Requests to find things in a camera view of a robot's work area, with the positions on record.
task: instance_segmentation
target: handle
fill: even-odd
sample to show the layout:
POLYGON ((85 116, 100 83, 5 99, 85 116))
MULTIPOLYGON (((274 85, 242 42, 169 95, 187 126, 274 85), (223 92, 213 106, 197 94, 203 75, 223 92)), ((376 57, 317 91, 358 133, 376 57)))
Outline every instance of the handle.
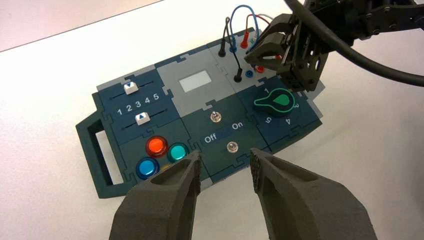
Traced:
MULTIPOLYGON (((136 180, 127 180, 126 177, 122 176, 124 181, 123 183, 116 185, 113 184, 105 158, 103 157, 102 150, 100 149, 99 141, 96 137, 96 133, 105 129, 102 119, 102 112, 96 111, 78 123, 76 125, 76 131, 78 132, 79 140, 81 141, 82 149, 84 150, 85 159, 87 160, 97 195, 101 199, 106 199, 126 195, 128 190, 136 184, 136 180)), ((112 147, 115 160, 118 163, 122 162, 123 159, 119 148, 115 147, 114 149, 112 142, 110 145, 112 147)))

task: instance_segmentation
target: blue wire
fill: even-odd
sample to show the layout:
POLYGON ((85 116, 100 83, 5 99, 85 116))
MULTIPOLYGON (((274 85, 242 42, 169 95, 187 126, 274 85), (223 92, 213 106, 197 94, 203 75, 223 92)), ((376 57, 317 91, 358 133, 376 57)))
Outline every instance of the blue wire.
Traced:
POLYGON ((234 11, 232 11, 231 18, 229 19, 229 30, 231 31, 231 39, 232 39, 232 42, 233 42, 233 46, 235 46, 236 45, 236 38, 234 37, 234 33, 233 33, 233 16, 234 16, 234 13, 236 12, 236 10, 239 9, 239 8, 248 8, 252 12, 252 17, 253 17, 253 20, 254 20, 254 26, 256 28, 256 41, 249 48, 249 51, 250 51, 254 46, 256 46, 256 44, 258 43, 258 40, 259 40, 258 21, 256 20, 256 14, 255 14, 255 12, 253 11, 253 9, 250 6, 243 4, 243 5, 240 5, 240 6, 236 7, 234 9, 234 11))

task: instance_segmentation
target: control panel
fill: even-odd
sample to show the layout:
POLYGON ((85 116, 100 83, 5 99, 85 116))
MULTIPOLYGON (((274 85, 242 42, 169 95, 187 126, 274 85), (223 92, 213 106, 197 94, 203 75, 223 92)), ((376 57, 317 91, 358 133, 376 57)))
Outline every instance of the control panel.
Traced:
POLYGON ((243 35, 236 33, 240 82, 233 54, 218 54, 219 39, 97 87, 97 111, 76 129, 100 198, 125 195, 196 150, 204 189, 246 168, 250 148, 276 153, 321 125, 311 95, 243 60, 243 35), (123 183, 111 180, 96 138, 103 130, 123 183))

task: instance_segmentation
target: red wire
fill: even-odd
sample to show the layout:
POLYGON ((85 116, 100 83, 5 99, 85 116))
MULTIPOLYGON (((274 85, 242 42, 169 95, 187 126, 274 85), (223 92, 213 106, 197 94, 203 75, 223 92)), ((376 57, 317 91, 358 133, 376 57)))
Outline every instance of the red wire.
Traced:
MULTIPOLYGON (((248 30, 248 23, 249 23, 249 17, 253 16, 253 14, 249 14, 246 17, 246 31, 248 30)), ((265 18, 263 18, 262 16, 256 15, 257 18, 262 19, 265 23, 267 23, 268 25, 270 24, 269 21, 267 21, 265 18)))

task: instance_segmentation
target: black cable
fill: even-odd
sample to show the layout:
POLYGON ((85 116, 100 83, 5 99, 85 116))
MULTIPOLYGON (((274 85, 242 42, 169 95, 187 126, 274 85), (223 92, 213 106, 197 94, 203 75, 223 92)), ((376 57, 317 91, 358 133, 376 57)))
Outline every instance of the black cable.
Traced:
MULTIPOLYGON (((225 18, 225 28, 224 28, 224 32, 226 31, 226 35, 227 35, 227 37, 228 37, 228 42, 229 42, 229 47, 230 47, 231 49, 235 49, 235 48, 233 47, 233 43, 232 43, 233 41, 231 41, 231 39, 230 39, 230 33, 228 32, 228 23, 229 23, 229 22, 230 22, 230 18, 229 18, 229 17, 226 17, 226 18, 225 18)), ((237 62, 238 69, 241 69, 239 59, 237 58, 237 55, 236 55, 236 51, 232 51, 232 54, 234 55, 235 61, 237 62)))
POLYGON ((378 62, 375 62, 359 52, 353 50, 343 40, 341 40, 331 29, 320 21, 309 9, 304 7, 297 0, 284 0, 291 8, 293 14, 303 21, 312 31, 315 32, 326 44, 336 50, 343 57, 358 65, 359 67, 377 74, 381 77, 391 79, 400 83, 424 87, 424 76, 408 72, 399 71, 378 62))

